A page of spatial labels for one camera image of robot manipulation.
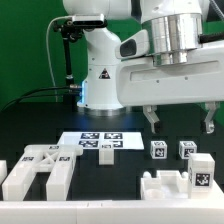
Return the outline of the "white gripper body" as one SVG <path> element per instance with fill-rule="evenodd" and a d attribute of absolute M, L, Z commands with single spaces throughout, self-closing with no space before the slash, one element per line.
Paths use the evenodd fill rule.
<path fill-rule="evenodd" d="M 224 50 L 191 51 L 187 63 L 154 67 L 150 57 L 122 62 L 116 73 L 124 106 L 224 100 Z"/>

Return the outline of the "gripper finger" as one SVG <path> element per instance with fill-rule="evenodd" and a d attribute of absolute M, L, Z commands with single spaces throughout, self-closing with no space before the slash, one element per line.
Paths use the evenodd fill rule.
<path fill-rule="evenodd" d="M 161 128 L 161 122 L 156 114 L 156 110 L 157 110 L 156 106 L 146 105 L 143 107 L 143 114 L 149 121 L 151 125 L 151 131 L 154 134 L 159 133 Z"/>
<path fill-rule="evenodd" d="M 217 101 L 205 103 L 205 110 L 207 111 L 207 115 L 201 123 L 201 129 L 204 133 L 212 134 L 215 131 L 214 116 L 219 108 L 220 103 Z"/>

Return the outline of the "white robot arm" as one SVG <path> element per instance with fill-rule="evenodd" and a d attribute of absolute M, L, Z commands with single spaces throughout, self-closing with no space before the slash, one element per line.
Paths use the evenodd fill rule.
<path fill-rule="evenodd" d="M 200 103 L 202 123 L 224 101 L 224 33 L 202 23 L 215 0 L 62 0 L 72 26 L 84 31 L 88 73 L 79 105 L 90 111 L 141 106 L 156 132 L 160 105 Z"/>

